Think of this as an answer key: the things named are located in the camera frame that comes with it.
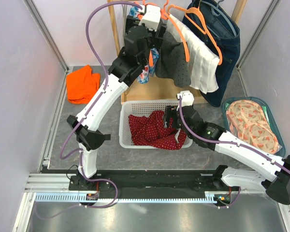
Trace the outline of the orange hanger of floral skirt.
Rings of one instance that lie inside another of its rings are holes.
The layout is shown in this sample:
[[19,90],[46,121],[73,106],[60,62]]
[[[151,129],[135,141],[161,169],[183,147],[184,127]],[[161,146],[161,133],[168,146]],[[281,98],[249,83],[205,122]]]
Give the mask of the orange hanger of floral skirt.
[[154,66],[153,55],[152,55],[151,50],[149,52],[148,65],[149,65],[149,67],[153,67]]

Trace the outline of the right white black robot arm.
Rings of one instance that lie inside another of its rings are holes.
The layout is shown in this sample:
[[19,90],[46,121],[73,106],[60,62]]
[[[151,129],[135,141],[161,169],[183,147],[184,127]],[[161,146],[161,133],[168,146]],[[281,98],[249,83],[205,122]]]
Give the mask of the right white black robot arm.
[[290,204],[290,156],[281,157],[261,151],[236,138],[223,127],[204,122],[190,106],[165,108],[164,124],[184,132],[198,146],[232,157],[251,168],[246,174],[238,169],[219,166],[221,174],[212,177],[212,186],[223,190],[227,186],[260,189],[272,200]]

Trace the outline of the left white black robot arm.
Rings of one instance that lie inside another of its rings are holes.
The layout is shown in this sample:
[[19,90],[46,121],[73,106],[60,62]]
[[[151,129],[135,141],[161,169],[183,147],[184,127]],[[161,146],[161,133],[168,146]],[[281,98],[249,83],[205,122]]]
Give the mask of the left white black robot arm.
[[89,104],[76,116],[67,118],[79,144],[78,166],[80,185],[91,190],[96,186],[96,160],[99,147],[110,139],[98,128],[115,100],[130,87],[149,63],[152,48],[162,45],[166,24],[162,19],[152,22],[145,17],[127,18],[124,46],[107,71],[106,77]]

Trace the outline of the orange hanger of grey skirt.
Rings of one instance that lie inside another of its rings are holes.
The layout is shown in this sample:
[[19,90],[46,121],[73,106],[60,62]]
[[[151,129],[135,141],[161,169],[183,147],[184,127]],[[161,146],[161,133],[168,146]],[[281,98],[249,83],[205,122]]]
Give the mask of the orange hanger of grey skirt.
[[190,56],[189,56],[189,50],[188,50],[188,46],[186,43],[186,40],[183,36],[183,34],[181,33],[181,30],[179,29],[179,27],[177,26],[177,24],[174,22],[174,20],[170,17],[169,13],[166,12],[166,6],[169,4],[169,0],[166,0],[164,5],[163,5],[163,9],[160,11],[161,16],[163,19],[165,20],[170,20],[170,22],[172,23],[172,25],[174,26],[174,28],[176,29],[178,35],[180,36],[181,42],[183,43],[184,46],[184,51],[185,51],[185,58],[186,58],[186,62],[189,62]]

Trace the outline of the blue floral skirt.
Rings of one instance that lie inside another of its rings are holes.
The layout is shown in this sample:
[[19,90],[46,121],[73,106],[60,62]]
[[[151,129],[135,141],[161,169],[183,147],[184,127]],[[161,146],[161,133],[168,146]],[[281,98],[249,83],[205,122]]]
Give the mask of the blue floral skirt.
[[[128,16],[132,16],[134,19],[141,19],[143,17],[143,15],[141,15],[141,13],[139,13],[139,10],[140,10],[139,8],[132,6],[130,11],[129,11]],[[159,52],[156,48],[152,48],[151,52],[153,55],[154,66],[149,67],[148,64],[145,66],[142,73],[137,77],[137,82],[140,84],[148,83],[149,78],[151,76],[154,76],[154,72],[155,72],[156,65],[157,65],[157,62],[158,62],[160,55],[159,55]]]

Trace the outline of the red polka dot skirt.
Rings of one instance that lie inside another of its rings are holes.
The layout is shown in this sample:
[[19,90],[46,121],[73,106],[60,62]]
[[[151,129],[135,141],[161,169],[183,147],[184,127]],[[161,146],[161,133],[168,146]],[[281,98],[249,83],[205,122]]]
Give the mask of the red polka dot skirt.
[[164,126],[164,111],[153,111],[150,116],[129,115],[131,139],[136,146],[152,146],[164,150],[179,150],[187,135],[181,129]]

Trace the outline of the grey dotted skirt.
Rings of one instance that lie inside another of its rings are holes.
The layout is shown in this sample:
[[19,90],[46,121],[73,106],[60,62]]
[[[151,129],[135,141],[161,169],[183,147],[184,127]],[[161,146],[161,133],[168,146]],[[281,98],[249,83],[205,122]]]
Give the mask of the grey dotted skirt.
[[155,75],[158,78],[172,79],[177,87],[188,87],[191,79],[183,43],[178,42],[170,32],[166,31],[158,53]]

